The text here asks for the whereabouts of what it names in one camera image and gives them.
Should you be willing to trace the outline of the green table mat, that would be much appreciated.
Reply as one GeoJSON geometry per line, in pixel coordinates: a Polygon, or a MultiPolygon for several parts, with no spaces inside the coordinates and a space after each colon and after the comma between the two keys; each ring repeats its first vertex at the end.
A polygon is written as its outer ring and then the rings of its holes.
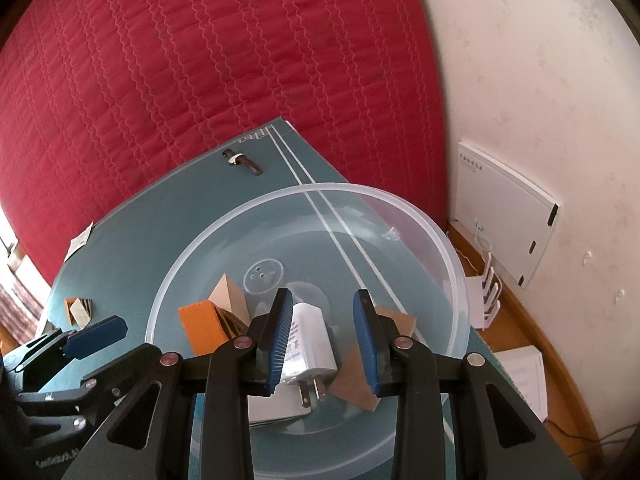
{"type": "MultiPolygon", "coordinates": [[[[44,391],[77,388],[144,342],[186,368],[194,352],[178,310],[208,299],[222,278],[240,290],[250,319],[268,313],[281,288],[293,304],[319,308],[314,329],[328,333],[338,367],[350,352],[359,358],[359,289],[384,315],[415,318],[413,338],[434,353],[498,364],[470,327],[464,273],[444,232],[402,198],[347,182],[277,118],[171,171],[92,228],[55,278],[48,319],[68,330],[63,300],[81,297],[92,303],[92,325],[116,315],[128,332],[73,360],[44,391]],[[233,165],[225,148],[262,175],[233,165]]],[[[306,410],[293,385],[250,399],[271,412],[250,428],[255,479],[390,479],[397,398],[372,413],[331,393],[319,401],[309,388],[306,410]]]]}

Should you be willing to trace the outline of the clear plastic bowl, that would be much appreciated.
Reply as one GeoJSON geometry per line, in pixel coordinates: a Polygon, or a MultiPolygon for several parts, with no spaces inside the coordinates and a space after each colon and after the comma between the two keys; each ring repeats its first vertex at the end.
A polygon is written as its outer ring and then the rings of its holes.
{"type": "Polygon", "coordinates": [[[280,289],[293,317],[280,385],[250,400],[259,479],[386,479],[396,403],[373,410],[337,396],[300,404],[298,389],[334,382],[358,354],[352,300],[375,305],[433,352],[458,358],[470,338],[461,266],[444,233],[415,206],[375,188],[304,184],[235,208],[198,234],[160,284],[145,338],[192,356],[182,307],[216,285],[239,289],[243,320],[267,313],[280,289]]]}

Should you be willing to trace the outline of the black wristwatch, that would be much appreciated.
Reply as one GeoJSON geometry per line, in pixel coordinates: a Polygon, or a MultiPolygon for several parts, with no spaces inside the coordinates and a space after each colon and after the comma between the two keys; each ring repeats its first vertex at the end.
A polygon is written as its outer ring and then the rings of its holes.
{"type": "Polygon", "coordinates": [[[230,166],[243,166],[250,170],[254,176],[262,175],[262,167],[243,153],[233,151],[232,148],[225,148],[222,151],[222,156],[224,156],[230,166]]]}

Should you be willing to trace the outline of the white box on floor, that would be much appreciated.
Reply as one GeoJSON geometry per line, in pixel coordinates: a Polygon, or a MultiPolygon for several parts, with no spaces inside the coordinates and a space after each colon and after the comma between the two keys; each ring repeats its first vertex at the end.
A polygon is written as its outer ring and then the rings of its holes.
{"type": "Polygon", "coordinates": [[[497,352],[496,358],[528,406],[545,422],[549,412],[542,353],[534,346],[526,346],[497,352]]]}

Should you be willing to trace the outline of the large orange striped wedge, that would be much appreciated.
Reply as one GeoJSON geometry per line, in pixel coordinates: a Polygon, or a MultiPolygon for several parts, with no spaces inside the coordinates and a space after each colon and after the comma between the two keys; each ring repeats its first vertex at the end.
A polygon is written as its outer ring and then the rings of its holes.
{"type": "Polygon", "coordinates": [[[228,340],[244,335],[248,325],[213,301],[203,300],[178,309],[186,338],[194,356],[213,353],[228,340]]]}

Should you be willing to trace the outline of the white marbled wedge block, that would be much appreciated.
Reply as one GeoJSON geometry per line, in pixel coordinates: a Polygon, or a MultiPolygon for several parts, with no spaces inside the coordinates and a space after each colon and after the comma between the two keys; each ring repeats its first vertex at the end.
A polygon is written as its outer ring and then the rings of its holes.
{"type": "Polygon", "coordinates": [[[75,298],[76,301],[70,307],[72,310],[75,325],[83,330],[89,325],[92,319],[92,301],[88,298],[75,298]]]}

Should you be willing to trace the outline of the red quilted blanket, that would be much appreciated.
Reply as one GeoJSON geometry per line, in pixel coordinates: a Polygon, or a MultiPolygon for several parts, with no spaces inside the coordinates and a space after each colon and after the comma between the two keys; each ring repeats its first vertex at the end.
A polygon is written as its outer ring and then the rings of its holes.
{"type": "Polygon", "coordinates": [[[276,117],[445,222],[422,0],[34,0],[1,50],[1,207],[52,281],[88,224],[276,117]]]}

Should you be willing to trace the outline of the white power adapter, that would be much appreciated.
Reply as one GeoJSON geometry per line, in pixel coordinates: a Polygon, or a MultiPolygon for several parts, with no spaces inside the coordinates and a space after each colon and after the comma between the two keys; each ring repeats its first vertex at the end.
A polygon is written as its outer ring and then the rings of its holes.
{"type": "Polygon", "coordinates": [[[310,404],[309,385],[319,401],[326,397],[326,381],[337,373],[337,364],[322,310],[299,302],[293,306],[281,382],[298,385],[303,404],[310,404]]]}

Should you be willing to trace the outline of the white paper leaflet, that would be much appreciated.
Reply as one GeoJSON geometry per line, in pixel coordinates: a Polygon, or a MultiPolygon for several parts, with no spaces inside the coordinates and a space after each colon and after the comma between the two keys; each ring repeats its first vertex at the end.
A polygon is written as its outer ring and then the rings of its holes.
{"type": "Polygon", "coordinates": [[[94,223],[91,222],[82,232],[70,240],[64,262],[66,262],[73,254],[76,254],[80,248],[83,248],[88,243],[88,239],[92,233],[94,223]]]}

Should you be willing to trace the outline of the patterned curtain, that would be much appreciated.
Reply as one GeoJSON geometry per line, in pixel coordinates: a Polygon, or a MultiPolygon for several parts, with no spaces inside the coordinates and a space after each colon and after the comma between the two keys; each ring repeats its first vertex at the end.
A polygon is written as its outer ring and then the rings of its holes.
{"type": "Polygon", "coordinates": [[[36,336],[43,306],[32,296],[4,260],[1,261],[0,282],[1,326],[19,344],[24,344],[36,336]]]}

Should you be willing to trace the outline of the orange block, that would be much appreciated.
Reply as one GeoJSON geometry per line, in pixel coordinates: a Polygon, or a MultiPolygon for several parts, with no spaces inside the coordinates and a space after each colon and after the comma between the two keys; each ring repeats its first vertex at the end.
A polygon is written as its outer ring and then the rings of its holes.
{"type": "Polygon", "coordinates": [[[67,322],[70,325],[73,325],[75,323],[72,310],[70,310],[70,307],[74,304],[75,301],[75,298],[67,298],[64,300],[64,311],[66,314],[67,322]]]}

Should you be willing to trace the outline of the white wall panel box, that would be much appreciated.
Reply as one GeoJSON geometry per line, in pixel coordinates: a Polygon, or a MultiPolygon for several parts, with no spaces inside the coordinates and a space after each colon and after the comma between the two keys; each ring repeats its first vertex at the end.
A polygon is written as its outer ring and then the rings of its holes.
{"type": "Polygon", "coordinates": [[[531,180],[465,141],[458,143],[454,220],[521,288],[532,279],[561,203],[531,180]]]}

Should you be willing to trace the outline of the white wifi router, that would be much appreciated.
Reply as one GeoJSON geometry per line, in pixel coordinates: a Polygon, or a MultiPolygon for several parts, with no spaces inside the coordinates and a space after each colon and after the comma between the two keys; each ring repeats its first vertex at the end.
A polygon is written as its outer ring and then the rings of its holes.
{"type": "Polygon", "coordinates": [[[482,260],[483,266],[479,266],[460,247],[464,236],[456,227],[457,223],[457,220],[449,222],[448,236],[454,243],[454,249],[465,269],[473,272],[465,278],[470,323],[474,330],[487,330],[501,309],[500,296],[503,291],[503,282],[496,272],[492,244],[484,235],[484,228],[478,222],[475,223],[472,245],[482,260]]]}

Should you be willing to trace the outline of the tan wooden wedge block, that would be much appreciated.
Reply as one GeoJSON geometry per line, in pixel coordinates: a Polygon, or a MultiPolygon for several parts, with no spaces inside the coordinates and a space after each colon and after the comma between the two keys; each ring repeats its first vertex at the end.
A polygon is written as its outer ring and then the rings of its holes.
{"type": "Polygon", "coordinates": [[[233,314],[244,325],[250,324],[244,294],[227,273],[220,278],[208,299],[216,307],[233,314]]]}

